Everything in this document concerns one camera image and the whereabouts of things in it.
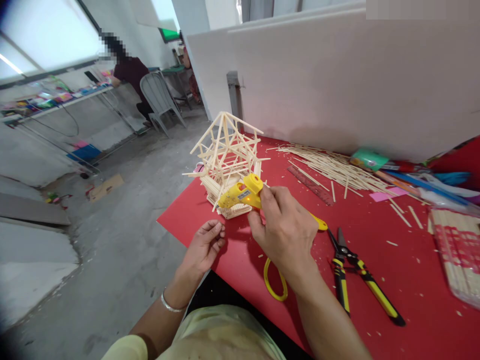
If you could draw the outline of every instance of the pile of wooden sticks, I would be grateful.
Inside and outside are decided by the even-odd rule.
[[[450,288],[480,309],[480,218],[438,208],[430,214]]]
[[[391,185],[350,164],[349,156],[299,144],[278,147],[277,151],[298,155],[302,159],[295,158],[294,160],[304,163],[313,171],[345,187],[344,198],[347,197],[348,191],[363,197],[356,190],[370,190],[374,193],[396,196],[395,193],[387,190],[387,187]]]

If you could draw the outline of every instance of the hand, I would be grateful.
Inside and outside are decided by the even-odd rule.
[[[224,237],[225,225],[220,221],[214,219],[204,223],[193,236],[180,267],[201,278],[225,245]]]
[[[251,233],[289,281],[290,274],[298,276],[312,264],[310,249],[318,224],[286,187],[264,186],[260,199],[266,224],[262,224],[258,210],[252,210],[248,214]]]

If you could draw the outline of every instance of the wooden stick roof frame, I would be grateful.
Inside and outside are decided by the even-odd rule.
[[[252,129],[253,138],[241,134],[238,129],[238,123]],[[213,130],[215,125],[218,125],[216,135]],[[263,131],[228,112],[220,112],[190,151],[190,154],[193,154],[195,150],[200,150],[198,157],[203,162],[203,171],[185,173],[184,175],[201,177],[210,173],[215,178],[218,177],[225,180],[229,175],[241,173],[243,170],[248,170],[248,173],[254,172],[253,169],[256,162],[270,159],[257,158],[257,143],[260,142],[257,133],[263,134]],[[202,144],[202,141],[208,135],[211,137],[211,145],[209,147]]]
[[[252,138],[239,132],[239,123],[253,130]],[[215,125],[218,125],[216,135],[214,134]],[[203,170],[183,175],[200,177],[202,185],[208,192],[207,199],[213,204],[214,209],[220,196],[230,188],[229,186],[234,185],[231,180],[235,183],[235,179],[250,173],[261,175],[262,161],[270,158],[257,157],[257,144],[260,142],[257,133],[263,134],[263,131],[228,112],[221,111],[190,151],[190,154],[193,154],[195,150],[200,150],[198,157],[203,162]],[[202,142],[209,135],[211,144],[207,147]],[[250,206],[244,204],[235,205],[231,209],[219,209],[227,219],[248,211]]]

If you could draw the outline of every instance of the bangle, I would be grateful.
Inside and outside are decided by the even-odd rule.
[[[165,301],[165,297],[164,297],[164,293],[165,293],[165,289],[163,289],[163,292],[161,293],[161,303],[163,304],[163,306],[166,307],[166,309],[172,313],[181,313],[182,311],[185,310],[186,306],[185,307],[182,307],[181,309],[175,309],[173,307],[171,307],[170,305],[167,304],[167,302]]]

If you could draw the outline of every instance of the table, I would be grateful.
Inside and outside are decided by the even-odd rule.
[[[35,129],[31,128],[31,127],[28,127],[26,125],[26,122],[29,122],[33,119],[37,119],[37,118],[40,118],[46,114],[50,114],[50,113],[53,113],[55,111],[58,111],[60,110],[62,107],[66,108],[66,107],[69,107],[73,104],[76,104],[76,103],[79,103],[81,101],[84,101],[86,99],[89,99],[89,98],[92,98],[92,97],[95,97],[95,96],[98,96],[98,95],[101,95],[102,98],[106,101],[106,103],[109,105],[109,107],[107,106],[107,108],[113,110],[119,117],[120,119],[125,122],[125,124],[130,128],[130,130],[132,131],[133,134],[135,134],[136,136],[140,135],[141,133],[138,133],[134,128],[133,126],[128,122],[128,120],[122,115],[122,113],[116,109],[112,103],[108,100],[108,98],[104,95],[105,92],[107,91],[110,91],[111,90],[111,86],[102,86],[102,87],[98,87],[97,89],[95,90],[91,90],[87,95],[84,95],[82,97],[78,97],[78,98],[73,98],[71,100],[68,100],[68,101],[65,101],[65,102],[62,102],[61,103],[61,106],[55,106],[55,107],[51,107],[49,109],[46,109],[46,110],[42,110],[42,111],[37,111],[35,112],[34,114],[32,115],[29,115],[29,117],[24,117],[22,115],[11,115],[11,116],[7,116],[7,117],[4,117],[2,119],[3,123],[7,126],[9,126],[10,128],[12,129],[19,129],[21,132],[23,132],[24,134],[26,134],[27,136],[37,140],[37,141],[40,141],[41,143],[44,144],[44,142],[54,146],[55,148],[61,150],[62,152],[65,152],[71,156],[73,156],[74,158],[76,158],[77,160],[79,160],[80,162],[82,163],[85,163],[88,167],[86,166],[83,166],[81,165],[80,163],[76,162],[75,160],[67,157],[67,159],[71,160],[73,163],[75,163],[76,166],[80,166],[84,171],[88,172],[88,173],[91,173],[91,174],[94,174],[95,172],[92,171],[92,169],[95,169],[96,170],[96,173],[99,174],[100,171],[93,165],[91,164],[90,162],[84,160],[84,159],[81,159],[80,157],[78,157],[77,155],[75,155],[74,153],[72,153],[71,151],[68,151],[66,149],[64,149],[63,147],[61,147],[60,145],[58,145],[54,140],[51,140],[50,138],[46,137],[45,135],[41,134],[40,132],[36,131]],[[117,146],[115,149],[107,152],[106,154],[104,154],[104,156],[102,157],[102,159],[104,159],[105,157],[107,157],[108,155],[110,155],[111,153],[113,153],[114,151],[117,151],[121,146],[125,145],[128,141],[130,141],[131,139],[128,139],[126,141],[124,141],[123,143],[121,143],[119,146]]]
[[[364,197],[349,192],[344,200],[344,188],[335,184],[337,202],[334,206],[326,206],[287,171],[290,166],[287,160],[293,155],[265,151],[284,141],[263,136],[260,138],[258,156],[271,158],[262,163],[262,179],[267,180],[270,186],[287,186],[307,210],[326,221],[334,234],[341,226],[347,245],[365,261],[405,319],[405,327],[392,324],[362,279],[354,273],[346,274],[351,319],[373,358],[476,357],[480,312],[450,293],[439,253],[435,252],[433,236],[419,229],[413,220],[413,227],[407,227],[391,209],[389,201],[374,202],[367,191],[360,191]],[[308,172],[330,187],[330,180]],[[427,206],[421,206],[420,202],[409,196],[400,196],[395,201],[402,209],[408,209],[407,206],[411,205],[420,221],[426,225]],[[206,200],[206,191],[196,178],[157,221],[188,246],[200,225],[208,219],[221,219],[225,223],[227,243],[212,269],[293,341],[311,352],[292,290],[289,289],[285,302],[279,302],[270,296],[265,287],[263,268],[266,257],[258,257],[263,252],[252,238],[246,214],[225,220],[211,211],[212,205]],[[311,254],[323,279],[335,293],[330,266],[334,249],[326,232],[316,235]],[[270,266],[269,278],[274,290],[281,294],[282,286],[274,266]]]
[[[164,75],[164,76],[171,76],[173,75],[175,77],[175,81],[176,81],[176,84],[178,85],[178,87],[181,89],[181,91],[183,92],[183,97],[174,97],[174,99],[176,100],[185,100],[188,107],[190,108],[190,110],[192,110],[192,106],[190,105],[190,100],[189,100],[189,94],[191,94],[192,92],[191,91],[185,91],[183,85],[182,85],[182,81],[180,80],[180,76],[179,74],[181,73],[186,73],[187,72],[187,68],[185,68],[185,65],[179,65],[179,66],[172,66],[172,67],[169,67],[167,69],[164,69],[161,71],[161,73]]]

